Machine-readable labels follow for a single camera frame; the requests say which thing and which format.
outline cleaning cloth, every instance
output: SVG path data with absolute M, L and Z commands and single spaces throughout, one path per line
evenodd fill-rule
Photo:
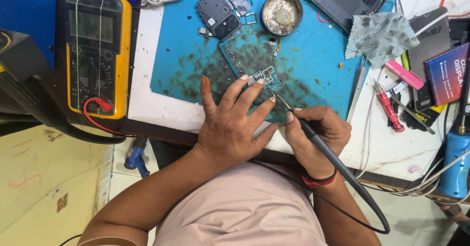
M 346 46 L 346 59 L 368 55 L 374 68 L 419 45 L 419 40 L 401 13 L 380 12 L 352 17 L 352 29 Z

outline man's hand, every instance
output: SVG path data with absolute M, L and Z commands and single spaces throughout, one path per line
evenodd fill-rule
M 219 106 L 216 106 L 212 99 L 209 79 L 201 77 L 205 120 L 194 149 L 221 170 L 241 164 L 261 153 L 279 125 L 272 123 L 256 138 L 252 138 L 255 130 L 273 109 L 276 99 L 266 99 L 247 115 L 251 103 L 264 87 L 264 79 L 252 84 L 237 100 L 247 82 L 248 75 L 235 80 L 228 87 Z
M 286 113 L 286 137 L 297 160 L 315 179 L 330 177 L 334 166 L 305 136 L 297 117 L 309 121 L 333 152 L 339 156 L 351 137 L 351 125 L 342 120 L 331 107 L 318 105 L 305 109 L 295 108 L 294 114 Z

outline yellow multimeter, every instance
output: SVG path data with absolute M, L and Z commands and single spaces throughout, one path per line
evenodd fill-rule
M 127 111 L 132 7 L 127 0 L 66 0 L 67 95 L 71 110 L 120 119 Z

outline person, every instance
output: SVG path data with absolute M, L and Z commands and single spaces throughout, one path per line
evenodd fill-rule
M 122 191 L 87 225 L 81 246 L 147 245 L 157 226 L 155 246 L 378 246 L 376 234 L 314 195 L 313 207 L 298 183 L 246 162 L 261 153 L 279 123 L 253 137 L 273 109 L 266 99 L 250 115 L 251 103 L 264 87 L 260 79 L 247 88 L 248 76 L 234 81 L 217 106 L 207 77 L 201 77 L 205 120 L 197 143 L 184 156 Z M 333 165 L 303 133 L 297 119 L 316 123 L 322 138 L 339 155 L 351 126 L 330 108 L 318 105 L 286 113 L 285 136 L 298 162 L 312 179 L 333 179 L 315 191 L 368 223 Z M 293 179 L 281 166 L 269 165 Z

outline pink object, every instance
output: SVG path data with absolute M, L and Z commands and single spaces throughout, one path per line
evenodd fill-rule
M 418 90 L 424 86 L 423 81 L 415 73 L 407 71 L 395 60 L 390 60 L 385 63 L 385 66 L 388 67 L 392 72 L 398 75 L 403 81 L 409 84 L 414 89 Z

